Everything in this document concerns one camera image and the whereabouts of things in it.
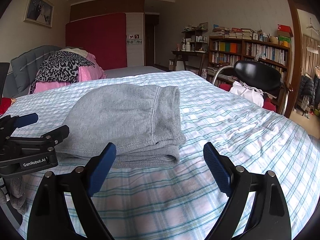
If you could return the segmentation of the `left gloved hand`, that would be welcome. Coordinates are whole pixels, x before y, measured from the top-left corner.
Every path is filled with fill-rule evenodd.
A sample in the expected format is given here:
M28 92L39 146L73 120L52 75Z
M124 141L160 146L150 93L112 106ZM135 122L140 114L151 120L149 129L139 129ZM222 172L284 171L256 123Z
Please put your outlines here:
M12 207L18 213L24 215L28 209L25 194L25 183L22 177L1 177L1 205L11 202Z

